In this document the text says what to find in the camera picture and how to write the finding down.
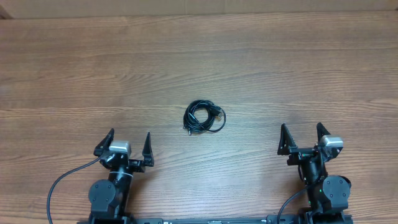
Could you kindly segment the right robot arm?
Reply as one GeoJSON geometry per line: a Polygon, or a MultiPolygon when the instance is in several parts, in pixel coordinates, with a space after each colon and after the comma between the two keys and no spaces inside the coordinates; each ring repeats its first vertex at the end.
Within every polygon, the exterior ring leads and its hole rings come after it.
{"type": "Polygon", "coordinates": [[[322,123],[317,124],[317,139],[313,147],[299,148],[287,125],[281,125],[277,154],[289,157],[287,165],[297,166],[305,187],[284,202],[275,218],[276,223],[353,223],[352,216],[344,214],[348,208],[351,181],[342,175],[329,175],[325,166],[342,152],[343,139],[330,134],[322,123]],[[296,215],[283,215],[286,206],[304,193],[309,206],[301,208],[296,215]]]}

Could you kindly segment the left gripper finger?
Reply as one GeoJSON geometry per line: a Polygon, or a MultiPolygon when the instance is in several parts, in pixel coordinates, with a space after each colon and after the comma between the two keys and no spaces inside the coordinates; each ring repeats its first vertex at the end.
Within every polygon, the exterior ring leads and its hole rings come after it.
{"type": "Polygon", "coordinates": [[[152,147],[151,147],[150,132],[147,133],[146,141],[144,143],[144,148],[142,150],[142,155],[144,158],[144,160],[143,160],[144,165],[153,167],[154,166],[154,156],[153,156],[152,147]]]}
{"type": "Polygon", "coordinates": [[[101,156],[105,151],[109,150],[109,146],[114,139],[114,129],[111,128],[109,133],[105,136],[104,139],[100,141],[100,143],[95,147],[93,155],[94,156],[101,156]]]}

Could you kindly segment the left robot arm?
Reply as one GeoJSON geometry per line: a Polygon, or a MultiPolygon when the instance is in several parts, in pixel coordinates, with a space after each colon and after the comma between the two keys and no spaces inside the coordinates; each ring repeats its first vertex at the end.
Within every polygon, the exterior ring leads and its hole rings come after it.
{"type": "Polygon", "coordinates": [[[133,174],[144,173],[154,166],[150,134],[147,134],[142,150],[143,158],[131,159],[129,141],[115,140],[114,129],[95,147],[93,154],[99,163],[109,170],[107,179],[96,181],[89,189],[91,203],[90,223],[136,223],[126,211],[133,174]]]}

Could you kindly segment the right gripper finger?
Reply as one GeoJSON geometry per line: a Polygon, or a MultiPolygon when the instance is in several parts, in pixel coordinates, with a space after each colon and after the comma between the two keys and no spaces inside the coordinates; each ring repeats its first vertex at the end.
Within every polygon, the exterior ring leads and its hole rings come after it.
{"type": "Polygon", "coordinates": [[[321,122],[317,123],[318,142],[320,142],[321,138],[325,135],[330,135],[330,132],[326,129],[326,127],[324,127],[324,125],[321,122]]]}
{"type": "Polygon", "coordinates": [[[280,141],[278,145],[277,154],[280,156],[287,156],[297,152],[297,145],[285,123],[281,125],[280,141]]]}

